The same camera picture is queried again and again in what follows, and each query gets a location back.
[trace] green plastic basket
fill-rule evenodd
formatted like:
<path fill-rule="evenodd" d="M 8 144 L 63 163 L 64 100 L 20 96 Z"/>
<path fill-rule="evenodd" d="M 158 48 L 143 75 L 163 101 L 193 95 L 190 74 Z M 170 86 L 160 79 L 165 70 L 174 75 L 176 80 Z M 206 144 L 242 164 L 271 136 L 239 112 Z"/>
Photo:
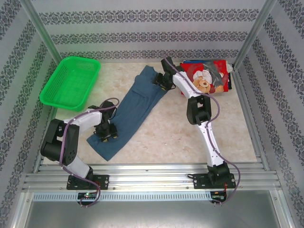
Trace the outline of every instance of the green plastic basket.
<path fill-rule="evenodd" d="M 56 108 L 81 111 L 97 80 L 100 63 L 94 59 L 64 58 L 40 94 L 40 101 Z"/>

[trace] teddy bear print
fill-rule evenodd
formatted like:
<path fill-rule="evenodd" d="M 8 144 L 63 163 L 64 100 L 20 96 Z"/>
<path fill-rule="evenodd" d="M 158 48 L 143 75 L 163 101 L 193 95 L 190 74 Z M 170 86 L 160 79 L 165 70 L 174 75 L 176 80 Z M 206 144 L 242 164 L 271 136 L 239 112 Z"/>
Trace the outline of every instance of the teddy bear print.
<path fill-rule="evenodd" d="M 210 84 L 212 83 L 212 77 L 207 70 L 197 71 L 193 75 L 193 84 L 202 93 L 208 94 L 210 91 Z"/>

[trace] black mounting bracket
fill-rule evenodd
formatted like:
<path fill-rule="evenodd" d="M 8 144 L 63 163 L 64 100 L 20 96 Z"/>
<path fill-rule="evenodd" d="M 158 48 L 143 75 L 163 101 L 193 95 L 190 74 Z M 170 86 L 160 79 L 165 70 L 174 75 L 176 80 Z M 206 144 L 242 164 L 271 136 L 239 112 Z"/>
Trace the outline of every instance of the black mounting bracket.
<path fill-rule="evenodd" d="M 166 58 L 168 62 L 173 65 L 178 71 L 184 71 L 181 66 L 175 66 L 171 57 Z M 165 59 L 161 61 L 161 66 L 164 70 L 164 74 L 158 73 L 154 78 L 153 84 L 160 86 L 163 90 L 169 91 L 171 89 L 175 89 L 175 85 L 173 83 L 173 75 L 176 74 L 175 69 L 173 69 Z"/>
<path fill-rule="evenodd" d="M 221 182 L 215 184 L 211 183 L 207 173 L 188 174 L 187 176 L 193 180 L 194 189 L 224 189 L 224 184 L 226 184 L 227 189 L 236 187 L 236 181 L 232 173 L 222 179 Z"/>
<path fill-rule="evenodd" d="M 109 108 L 111 106 L 114 106 L 114 104 L 110 101 L 104 101 L 101 107 L 92 105 L 88 108 L 93 109 L 100 109 L 100 108 Z M 113 115 L 115 115 L 116 107 L 111 108 L 109 110 L 100 111 L 102 113 L 101 122 L 99 125 L 95 125 L 95 131 L 94 134 L 103 142 L 108 141 L 108 138 L 117 138 L 117 128 L 113 123 L 109 123 L 109 120 L 113 118 Z"/>
<path fill-rule="evenodd" d="M 92 181 L 100 186 L 100 190 L 108 190 L 109 175 L 93 175 Z M 67 179 L 67 190 L 97 190 L 96 186 L 72 175 Z"/>

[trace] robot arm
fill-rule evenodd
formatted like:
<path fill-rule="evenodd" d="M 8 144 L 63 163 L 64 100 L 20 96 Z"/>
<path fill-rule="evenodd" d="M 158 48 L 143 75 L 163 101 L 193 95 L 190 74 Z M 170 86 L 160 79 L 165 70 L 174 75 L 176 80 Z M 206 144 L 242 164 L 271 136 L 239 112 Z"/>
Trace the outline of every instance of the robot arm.
<path fill-rule="evenodd" d="M 105 101 L 101 107 L 107 108 L 111 106 L 113 106 L 112 102 Z M 86 110 L 87 114 L 74 120 L 73 124 L 69 126 L 66 134 L 62 164 L 71 173 L 88 180 L 94 178 L 93 170 L 77 156 L 79 135 L 89 128 L 95 127 L 94 134 L 102 141 L 107 141 L 110 137 L 116 138 L 118 136 L 116 127 L 113 123 L 110 123 L 109 120 L 113 116 L 115 108 L 100 112 L 90 112 L 95 109 L 100 109 L 101 107 L 94 105 L 90 106 Z M 66 124 L 70 120 L 71 119 L 66 119 L 62 121 L 53 119 L 50 122 L 40 149 L 42 156 L 47 157 L 51 161 L 59 161 L 62 146 L 61 137 L 63 136 Z M 72 185 L 78 186 L 80 189 L 88 189 L 91 187 L 90 183 L 77 178 L 72 177 L 69 178 L 69 180 L 73 182 Z"/>
<path fill-rule="evenodd" d="M 208 121 L 211 119 L 210 98 L 200 95 L 201 92 L 197 88 L 190 86 L 192 82 L 187 77 L 186 72 L 181 66 L 175 66 L 170 57 L 163 59 L 161 64 L 165 73 L 164 75 L 159 73 L 154 80 L 154 84 L 159 85 L 166 91 L 171 90 L 172 86 L 176 85 L 188 98 L 187 119 L 190 124 L 196 126 L 207 149 L 209 183 L 213 187 L 223 186 L 226 181 L 233 179 L 234 176 L 230 174 L 227 163 L 219 156 L 219 147 L 213 135 L 211 123 L 208 124 L 208 129 L 206 128 Z"/>
<path fill-rule="evenodd" d="M 192 88 L 189 86 L 189 84 L 186 82 L 186 80 L 188 80 L 190 83 L 192 83 L 190 81 L 190 79 L 187 77 L 186 72 L 182 71 L 180 72 L 181 74 L 184 75 L 185 78 L 182 78 L 179 74 L 175 74 L 173 75 L 173 83 L 182 91 L 182 93 L 185 95 L 185 97 L 187 99 L 192 99 L 192 101 L 188 102 L 188 108 L 187 108 L 187 117 L 188 120 L 189 118 L 191 118 L 191 115 L 189 113 L 189 109 L 191 108 L 191 104 L 193 104 L 192 106 L 197 105 L 197 99 L 193 99 L 195 97 L 201 97 L 201 95 L 195 93 Z M 210 120 L 211 117 L 211 106 L 210 106 L 210 100 L 208 100 L 208 98 L 206 99 L 205 97 L 203 98 L 203 102 L 204 105 L 202 106 L 201 111 L 207 113 L 207 115 L 209 115 L 207 118 L 208 120 Z M 211 144 L 210 144 L 210 140 L 208 138 L 207 135 L 207 131 L 206 131 L 206 124 L 208 121 L 204 121 L 202 123 L 199 123 L 198 121 L 196 121 L 197 124 L 195 124 L 195 127 L 197 128 L 197 130 L 199 131 L 199 134 L 201 136 L 201 138 L 203 139 L 203 142 L 205 144 L 205 148 L 207 149 L 207 164 L 210 167 L 213 167 L 214 165 L 218 166 L 223 164 L 223 159 L 221 159 L 217 153 L 214 152 Z M 217 149 L 217 151 L 219 152 L 219 147 L 217 145 L 217 142 L 215 140 L 213 131 L 212 131 L 212 127 L 211 127 L 211 123 L 209 123 L 208 125 L 209 128 L 209 134 L 210 134 L 210 138 L 212 140 L 213 145 L 215 146 L 215 148 Z"/>

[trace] white marble surface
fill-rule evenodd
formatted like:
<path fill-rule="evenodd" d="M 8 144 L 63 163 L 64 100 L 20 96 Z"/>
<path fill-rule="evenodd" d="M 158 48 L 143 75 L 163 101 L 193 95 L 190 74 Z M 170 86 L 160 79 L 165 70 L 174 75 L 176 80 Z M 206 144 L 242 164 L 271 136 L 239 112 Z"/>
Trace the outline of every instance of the white marble surface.
<path fill-rule="evenodd" d="M 100 105 L 109 97 L 122 100 L 132 86 L 135 76 L 145 65 L 162 72 L 160 63 L 108 63 L 102 64 L 99 78 L 87 101 L 86 107 Z M 224 157 L 232 162 L 256 162 L 237 92 L 214 94 L 221 113 L 212 122 L 214 135 Z M 217 111 L 211 102 L 213 115 Z M 169 91 L 153 108 L 131 140 L 110 160 L 104 160 L 86 142 L 94 128 L 79 137 L 78 155 L 88 164 L 122 163 L 197 163 L 206 162 L 206 152 L 195 127 L 186 117 L 187 99 L 179 89 Z M 65 119 L 77 115 L 58 109 L 56 118 Z M 51 164 L 44 159 L 44 164 Z"/>

